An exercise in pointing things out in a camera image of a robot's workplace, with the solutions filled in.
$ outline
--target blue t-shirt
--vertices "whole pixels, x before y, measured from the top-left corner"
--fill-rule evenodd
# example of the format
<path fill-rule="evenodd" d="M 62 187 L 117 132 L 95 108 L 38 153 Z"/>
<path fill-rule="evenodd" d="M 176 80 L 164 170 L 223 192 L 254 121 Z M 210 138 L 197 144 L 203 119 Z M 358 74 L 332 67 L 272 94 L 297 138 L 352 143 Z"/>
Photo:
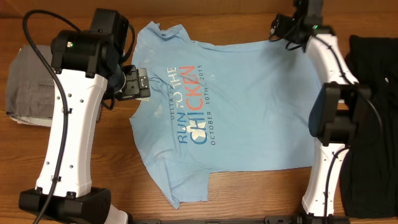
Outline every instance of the blue t-shirt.
<path fill-rule="evenodd" d="M 302 50 L 285 44 L 217 46 L 190 40 L 182 25 L 153 22 L 140 31 L 132 63 L 147 69 L 151 96 L 130 122 L 150 176 L 175 208 L 208 200 L 212 172 L 313 164 L 308 116 L 321 85 Z"/>

